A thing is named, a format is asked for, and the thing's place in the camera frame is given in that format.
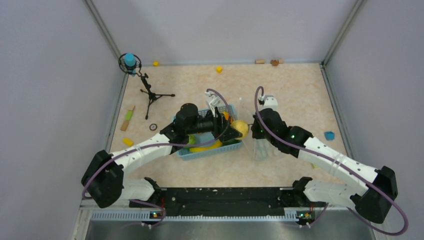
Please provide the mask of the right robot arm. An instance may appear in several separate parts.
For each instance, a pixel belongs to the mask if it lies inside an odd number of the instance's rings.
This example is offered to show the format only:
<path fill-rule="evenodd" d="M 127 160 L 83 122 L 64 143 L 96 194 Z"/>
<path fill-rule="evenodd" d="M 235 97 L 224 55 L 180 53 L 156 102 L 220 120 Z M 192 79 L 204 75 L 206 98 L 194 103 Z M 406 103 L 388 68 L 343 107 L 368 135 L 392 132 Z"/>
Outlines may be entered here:
<path fill-rule="evenodd" d="M 253 115 L 254 139 L 265 139 L 280 152 L 312 163 L 342 184 L 303 177 L 293 185 L 293 200 L 299 206 L 328 202 L 354 208 L 366 220 L 382 224 L 391 209 L 390 200 L 398 196 L 396 174 L 387 166 L 380 169 L 362 164 L 332 149 L 300 126 L 288 126 L 280 114 L 265 108 Z"/>

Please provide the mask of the light blue plastic basket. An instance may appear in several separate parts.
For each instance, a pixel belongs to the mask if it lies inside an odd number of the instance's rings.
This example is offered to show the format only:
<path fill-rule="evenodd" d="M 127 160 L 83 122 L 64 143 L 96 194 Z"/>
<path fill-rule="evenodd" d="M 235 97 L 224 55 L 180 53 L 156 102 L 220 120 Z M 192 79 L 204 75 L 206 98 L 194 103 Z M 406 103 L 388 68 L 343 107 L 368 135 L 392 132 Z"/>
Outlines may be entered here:
<path fill-rule="evenodd" d="M 196 133 L 194 135 L 195 135 L 195 138 L 196 138 L 196 144 L 204 144 L 204 143 L 214 139 L 214 136 L 212 135 L 211 132 Z M 208 147 L 208 146 L 211 146 L 214 143 L 215 143 L 215 141 L 210 143 L 210 144 L 202 145 L 201 147 Z M 211 155 L 216 155 L 216 154 L 220 154 L 220 153 L 224 153 L 224 152 L 237 150 L 241 147 L 241 145 L 242 145 L 242 141 L 240 140 L 240 143 L 238 143 L 238 144 L 221 146 L 221 147 L 216 148 L 216 149 L 207 150 L 207 151 L 198 152 L 198 153 L 191 153 L 189 151 L 189 147 L 183 147 L 182 149 L 180 149 L 179 151 L 176 152 L 176 155 L 178 157 L 180 157 L 182 160 L 188 161 L 188 160 L 199 159 L 199 158 L 203 158 L 203 157 L 207 157 L 207 156 L 211 156 Z"/>

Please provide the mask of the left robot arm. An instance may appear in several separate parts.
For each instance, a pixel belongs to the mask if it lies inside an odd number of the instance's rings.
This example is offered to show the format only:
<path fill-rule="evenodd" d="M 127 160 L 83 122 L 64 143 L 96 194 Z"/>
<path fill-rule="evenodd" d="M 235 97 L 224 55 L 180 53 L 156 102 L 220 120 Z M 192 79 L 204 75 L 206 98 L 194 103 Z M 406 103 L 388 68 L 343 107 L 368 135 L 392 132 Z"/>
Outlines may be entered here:
<path fill-rule="evenodd" d="M 113 153 L 98 151 L 81 178 L 83 193 L 88 193 L 83 198 L 94 200 L 101 209 L 119 199 L 137 199 L 149 207 L 156 206 L 161 198 L 159 191 L 150 182 L 146 187 L 129 189 L 124 181 L 125 174 L 186 147 L 190 135 L 211 133 L 222 143 L 242 137 L 232 123 L 231 118 L 226 118 L 217 107 L 200 115 L 195 104 L 185 103 L 173 121 L 149 139 Z"/>

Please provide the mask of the clear zip top bag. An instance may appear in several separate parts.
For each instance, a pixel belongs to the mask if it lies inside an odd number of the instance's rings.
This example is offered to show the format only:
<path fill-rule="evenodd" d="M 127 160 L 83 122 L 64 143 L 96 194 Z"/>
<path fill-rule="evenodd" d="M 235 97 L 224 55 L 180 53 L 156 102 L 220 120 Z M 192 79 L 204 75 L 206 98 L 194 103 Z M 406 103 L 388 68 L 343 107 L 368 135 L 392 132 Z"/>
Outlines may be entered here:
<path fill-rule="evenodd" d="M 284 154 L 272 146 L 266 139 L 254 139 L 251 126 L 254 123 L 255 108 L 246 98 L 240 97 L 237 107 L 237 119 L 249 126 L 247 136 L 242 140 L 250 157 L 255 161 L 276 161 L 284 158 Z"/>

